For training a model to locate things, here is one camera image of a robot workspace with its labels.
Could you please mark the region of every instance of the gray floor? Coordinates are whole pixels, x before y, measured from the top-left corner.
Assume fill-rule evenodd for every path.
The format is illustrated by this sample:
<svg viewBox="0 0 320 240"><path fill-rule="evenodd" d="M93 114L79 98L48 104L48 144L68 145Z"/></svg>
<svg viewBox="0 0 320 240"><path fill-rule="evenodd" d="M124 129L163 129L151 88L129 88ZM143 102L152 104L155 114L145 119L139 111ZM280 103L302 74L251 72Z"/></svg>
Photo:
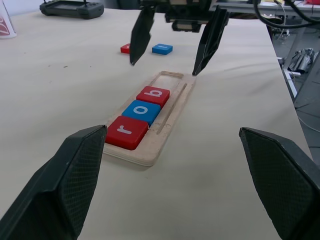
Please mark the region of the gray floor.
<svg viewBox="0 0 320 240"><path fill-rule="evenodd" d="M320 48L320 32L315 29L307 29L303 35L303 39L300 42L297 50L305 48L314 48L318 51ZM286 57L291 48L291 45L296 37L296 34L291 34L286 40L279 39L273 40L274 50L278 57ZM312 86L308 88L306 96L304 98L320 99L320 71L318 71L317 77L312 80ZM294 79L294 85L298 90L308 74L303 74L301 77ZM316 100L311 104L296 109L298 117L300 117L310 127L320 131L320 100ZM310 152L313 160L320 167L320 133L308 128L300 121L303 129L305 139L309 145Z"/></svg>

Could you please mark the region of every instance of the wooden tray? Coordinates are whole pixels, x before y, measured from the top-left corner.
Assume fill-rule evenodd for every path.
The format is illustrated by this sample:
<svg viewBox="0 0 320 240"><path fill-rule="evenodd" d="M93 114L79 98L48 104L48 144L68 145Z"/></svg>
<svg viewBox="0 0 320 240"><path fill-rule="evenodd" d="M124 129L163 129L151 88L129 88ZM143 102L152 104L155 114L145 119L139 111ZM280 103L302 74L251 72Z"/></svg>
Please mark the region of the wooden tray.
<svg viewBox="0 0 320 240"><path fill-rule="evenodd" d="M103 153L127 160L142 166L153 166L165 145L165 142L180 115L196 78L190 74L162 71L146 81L117 111L109 118L107 127L136 99L145 86L170 90L170 97L153 124L135 150L127 150L108 143L104 144Z"/></svg>

